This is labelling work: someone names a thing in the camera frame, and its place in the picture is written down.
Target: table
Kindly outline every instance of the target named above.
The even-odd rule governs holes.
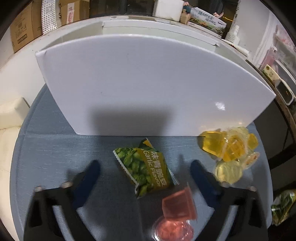
[[[260,75],[266,83],[270,86],[270,88],[273,90],[273,92],[276,94],[276,97],[274,99],[277,107],[281,111],[285,122],[288,126],[288,129],[291,133],[293,143],[287,146],[283,151],[276,154],[272,158],[268,160],[269,168],[273,169],[278,167],[279,165],[285,163],[286,161],[290,160],[292,157],[296,155],[296,113],[292,114],[289,107],[286,105],[284,100],[282,99],[280,93],[275,88],[273,83],[258,69],[256,68],[250,61],[246,60],[246,62],[251,65]]]
[[[261,153],[258,161],[244,172],[235,187],[254,185],[259,191],[266,215],[271,224],[270,205],[273,201],[271,175],[263,144],[254,124],[248,126],[254,133]],[[16,231],[22,240],[26,213],[36,186],[54,188],[71,180],[83,171],[91,160],[101,163],[101,176],[86,205],[78,209],[83,222],[96,240],[151,240],[151,226],[162,215],[161,199],[178,187],[149,194],[136,199],[134,187],[120,169],[112,150],[117,147],[137,146],[142,137],[111,137],[77,135],[56,105],[45,85],[23,123],[15,144],[10,176],[10,203]],[[198,220],[193,223],[195,238],[211,216],[208,207],[194,184],[189,165],[199,159],[208,171],[215,161],[198,146],[196,137],[150,137],[156,149],[162,151],[168,167],[180,182],[192,188],[197,206]],[[72,240],[61,210],[54,209],[57,221],[66,240]],[[232,207],[219,240],[225,240],[234,220]]]

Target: white sofa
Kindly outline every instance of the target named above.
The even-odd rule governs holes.
[[[23,98],[0,105],[0,219],[15,241],[19,239],[10,207],[10,167],[15,142],[28,111]]]

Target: snack bag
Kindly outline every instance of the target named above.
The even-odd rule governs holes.
[[[290,216],[295,201],[296,189],[285,190],[277,196],[271,205],[272,224],[278,226],[284,222]]]
[[[117,148],[113,153],[135,184],[137,197],[173,184],[163,154],[155,150],[147,138],[138,148]]]

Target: red jelly cup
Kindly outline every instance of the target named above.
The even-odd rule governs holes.
[[[188,221],[168,221],[164,217],[156,221],[156,241],[191,241],[194,229]]]
[[[197,219],[196,206],[190,187],[185,187],[162,200],[163,215],[168,221]]]

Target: white foam board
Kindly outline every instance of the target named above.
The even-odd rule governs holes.
[[[91,36],[36,57],[77,134],[197,136],[247,126],[275,97],[228,59],[167,38]]]

